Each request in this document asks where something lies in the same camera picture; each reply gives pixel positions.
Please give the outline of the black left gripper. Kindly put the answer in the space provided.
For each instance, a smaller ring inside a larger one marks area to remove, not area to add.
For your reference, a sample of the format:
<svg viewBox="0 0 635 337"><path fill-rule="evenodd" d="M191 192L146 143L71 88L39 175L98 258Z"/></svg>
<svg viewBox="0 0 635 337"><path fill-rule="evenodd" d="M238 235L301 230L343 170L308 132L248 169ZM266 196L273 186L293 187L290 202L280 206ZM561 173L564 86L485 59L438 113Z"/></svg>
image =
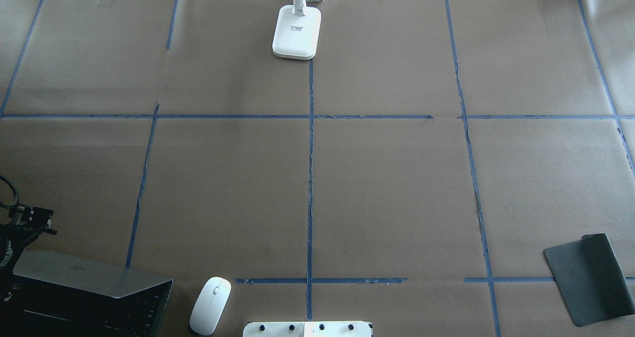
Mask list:
<svg viewBox="0 0 635 337"><path fill-rule="evenodd" d="M4 303L11 298L13 270L25 249L43 233L56 235L51 229L54 210L39 206L16 205L9 208L10 222L0 229L0 296Z"/></svg>

